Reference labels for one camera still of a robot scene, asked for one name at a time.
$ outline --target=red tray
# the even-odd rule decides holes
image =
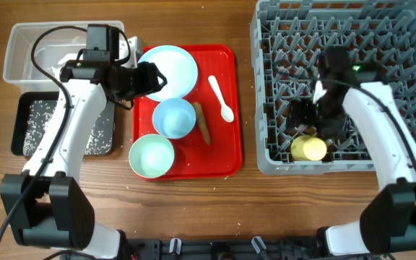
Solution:
[[[185,100],[198,102],[208,125],[211,144],[205,143],[197,125],[182,139],[170,139],[175,150],[175,161],[162,177],[149,181],[181,180],[190,178],[225,177],[240,170],[243,161],[240,118],[238,113],[237,82],[234,53],[225,45],[185,45],[199,68],[199,78]],[[221,105],[208,83],[215,75],[227,105],[234,112],[234,122],[221,117]],[[147,97],[134,101],[133,140],[146,134],[157,134],[152,125],[152,114],[158,102]]]

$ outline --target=yellow object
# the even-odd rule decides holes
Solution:
[[[326,144],[319,138],[299,136],[292,143],[292,156],[295,160],[322,160],[326,154]]]

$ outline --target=brown utensil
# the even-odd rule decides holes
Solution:
[[[196,124],[199,126],[201,135],[207,144],[211,144],[211,139],[209,138],[208,126],[207,122],[205,121],[205,117],[203,116],[202,105],[198,102],[192,103],[192,106],[195,109],[196,115]]]

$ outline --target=gray dish rack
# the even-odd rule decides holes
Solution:
[[[259,0],[250,24],[256,87],[258,168],[273,175],[373,170],[363,140],[329,145],[322,161],[294,161],[290,146],[302,129],[286,129],[287,107],[312,98],[306,67],[327,46],[347,46],[355,61],[377,61],[416,140],[416,0]]]

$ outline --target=white spoon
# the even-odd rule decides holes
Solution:
[[[211,75],[208,77],[208,82],[211,85],[211,88],[213,89],[214,93],[217,96],[217,99],[221,103],[221,116],[226,122],[233,122],[234,121],[234,112],[232,112],[232,109],[228,107],[228,105],[225,104],[224,98],[222,98],[222,93],[219,84],[217,83],[216,77]]]

